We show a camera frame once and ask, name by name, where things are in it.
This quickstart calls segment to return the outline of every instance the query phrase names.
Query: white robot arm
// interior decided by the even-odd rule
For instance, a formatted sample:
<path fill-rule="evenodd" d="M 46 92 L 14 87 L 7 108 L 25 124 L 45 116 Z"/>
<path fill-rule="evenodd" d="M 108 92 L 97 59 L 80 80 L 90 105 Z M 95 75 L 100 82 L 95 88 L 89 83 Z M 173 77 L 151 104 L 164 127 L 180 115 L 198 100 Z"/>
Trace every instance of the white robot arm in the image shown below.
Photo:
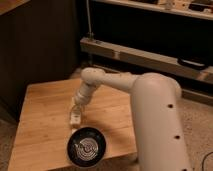
<path fill-rule="evenodd" d="M 88 104 L 101 84 L 130 94 L 141 171 L 192 171 L 177 112 L 181 88 L 174 79 L 157 73 L 108 74 L 94 68 L 84 69 L 81 76 L 76 106 Z"/>

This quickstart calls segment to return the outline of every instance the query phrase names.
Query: wooden tabletop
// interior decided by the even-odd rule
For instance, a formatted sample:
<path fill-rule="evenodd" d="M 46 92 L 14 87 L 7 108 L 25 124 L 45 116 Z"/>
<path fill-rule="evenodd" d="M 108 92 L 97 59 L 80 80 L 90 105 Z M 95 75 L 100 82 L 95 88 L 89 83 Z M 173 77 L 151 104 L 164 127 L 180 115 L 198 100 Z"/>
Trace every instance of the wooden tabletop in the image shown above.
<path fill-rule="evenodd" d="M 13 10 L 28 1 L 30 0 L 0 0 L 0 15 Z"/>
<path fill-rule="evenodd" d="M 72 165 L 67 157 L 71 97 L 79 79 L 30 85 L 26 92 L 9 171 L 51 170 Z M 129 95 L 101 86 L 86 107 L 82 127 L 105 136 L 104 158 L 136 152 Z"/>

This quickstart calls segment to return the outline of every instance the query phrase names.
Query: small object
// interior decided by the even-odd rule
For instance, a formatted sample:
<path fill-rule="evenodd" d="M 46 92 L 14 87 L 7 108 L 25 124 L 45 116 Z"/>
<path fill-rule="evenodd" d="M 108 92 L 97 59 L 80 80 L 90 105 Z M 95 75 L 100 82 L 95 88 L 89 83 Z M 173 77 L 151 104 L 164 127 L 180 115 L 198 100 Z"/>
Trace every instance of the small object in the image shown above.
<path fill-rule="evenodd" d="M 81 124 L 81 116 L 83 113 L 83 107 L 79 105 L 74 105 L 70 112 L 70 125 L 73 128 L 79 128 Z"/>
<path fill-rule="evenodd" d="M 98 163 L 106 150 L 102 133 L 95 128 L 85 127 L 73 133 L 67 152 L 70 160 L 79 167 L 91 167 Z"/>

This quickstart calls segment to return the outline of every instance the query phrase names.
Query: floor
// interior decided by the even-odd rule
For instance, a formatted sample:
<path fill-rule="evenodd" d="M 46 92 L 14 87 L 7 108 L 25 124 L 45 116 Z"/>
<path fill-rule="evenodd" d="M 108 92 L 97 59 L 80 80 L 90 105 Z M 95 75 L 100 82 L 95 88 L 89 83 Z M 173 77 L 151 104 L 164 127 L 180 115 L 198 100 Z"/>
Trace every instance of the floor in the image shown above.
<path fill-rule="evenodd" d="M 79 77 L 77 70 L 71 78 Z M 183 99 L 179 104 L 179 113 L 184 129 L 185 140 L 194 171 L 201 170 L 205 154 L 213 151 L 213 106 Z M 16 125 L 0 120 L 0 171 L 6 171 L 16 134 Z M 80 168 L 63 168 L 55 171 L 80 171 Z M 131 154 L 100 162 L 85 171 L 139 171 L 137 155 Z M 213 170 L 213 155 L 205 162 L 205 171 Z"/>

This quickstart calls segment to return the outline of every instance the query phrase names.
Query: screw hole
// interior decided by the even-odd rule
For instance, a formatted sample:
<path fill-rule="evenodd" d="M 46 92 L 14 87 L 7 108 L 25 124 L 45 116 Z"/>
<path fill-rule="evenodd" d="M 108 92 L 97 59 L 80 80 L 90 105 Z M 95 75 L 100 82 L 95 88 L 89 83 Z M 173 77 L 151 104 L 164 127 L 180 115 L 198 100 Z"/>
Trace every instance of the screw hole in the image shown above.
<path fill-rule="evenodd" d="M 173 104 L 168 104 L 168 108 L 173 108 Z"/>
<path fill-rule="evenodd" d="M 179 135 L 176 135 L 174 138 L 177 139 L 177 140 L 179 140 L 179 139 L 180 139 L 180 136 L 179 136 Z"/>

